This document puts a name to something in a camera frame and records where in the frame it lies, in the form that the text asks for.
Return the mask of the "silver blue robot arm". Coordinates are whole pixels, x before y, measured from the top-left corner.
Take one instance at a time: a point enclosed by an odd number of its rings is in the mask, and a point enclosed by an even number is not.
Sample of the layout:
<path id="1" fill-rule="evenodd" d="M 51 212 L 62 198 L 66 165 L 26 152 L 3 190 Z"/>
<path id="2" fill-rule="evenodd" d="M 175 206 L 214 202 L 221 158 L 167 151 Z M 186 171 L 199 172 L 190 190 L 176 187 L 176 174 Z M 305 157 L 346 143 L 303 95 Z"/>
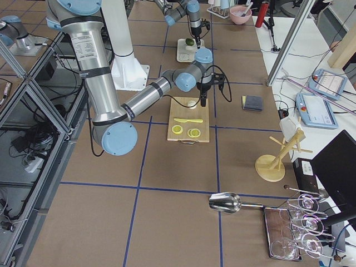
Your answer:
<path id="1" fill-rule="evenodd" d="M 92 138 L 109 154 L 130 152 L 137 142 L 131 121 L 177 87 L 187 92 L 197 87 L 200 101 L 223 75 L 212 70 L 212 52 L 199 47 L 184 69 L 167 70 L 160 78 L 125 103 L 117 89 L 143 81 L 147 74 L 135 58 L 123 1 L 47 1 L 47 24 L 68 34 L 95 116 Z"/>
<path id="2" fill-rule="evenodd" d="M 159 1 L 154 3 L 161 9 L 164 19 L 169 26 L 174 25 L 187 16 L 190 33 L 194 38 L 197 48 L 201 48 L 202 28 L 210 30 L 210 22 L 200 17 L 200 4 L 198 1 Z"/>

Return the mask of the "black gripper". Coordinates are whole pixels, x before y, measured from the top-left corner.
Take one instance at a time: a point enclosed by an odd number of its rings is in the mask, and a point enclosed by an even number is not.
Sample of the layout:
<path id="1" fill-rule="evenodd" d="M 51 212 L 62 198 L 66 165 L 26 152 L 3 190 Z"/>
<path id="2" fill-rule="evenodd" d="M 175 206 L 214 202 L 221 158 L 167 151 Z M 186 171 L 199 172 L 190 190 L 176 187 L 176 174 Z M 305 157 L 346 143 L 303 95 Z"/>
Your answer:
<path id="1" fill-rule="evenodd" d="M 191 30 L 192 36 L 195 39 L 195 43 L 196 43 L 197 49 L 199 49 L 201 47 L 201 39 L 200 39 L 200 35 L 202 33 L 201 26 L 190 27 L 190 30 Z"/>
<path id="2" fill-rule="evenodd" d="M 224 89 L 224 75 L 210 75 L 203 78 L 202 82 L 197 83 L 197 89 L 200 91 L 200 106 L 206 107 L 207 92 L 211 86 L 218 85 L 219 90 Z"/>

